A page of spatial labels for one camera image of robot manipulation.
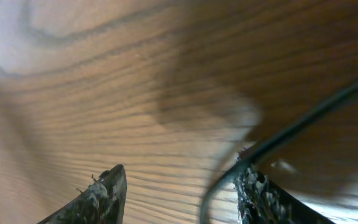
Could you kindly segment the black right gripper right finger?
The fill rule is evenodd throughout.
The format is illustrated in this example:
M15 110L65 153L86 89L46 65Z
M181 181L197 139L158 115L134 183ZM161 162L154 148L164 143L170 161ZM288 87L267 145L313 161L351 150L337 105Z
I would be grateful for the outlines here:
M249 165L234 178L241 224L334 224Z

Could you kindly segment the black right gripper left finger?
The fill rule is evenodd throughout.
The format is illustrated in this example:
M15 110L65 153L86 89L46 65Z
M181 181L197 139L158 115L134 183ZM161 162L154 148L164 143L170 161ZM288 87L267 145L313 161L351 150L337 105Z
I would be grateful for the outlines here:
M102 172L99 179L39 224L122 224L127 193L124 166Z

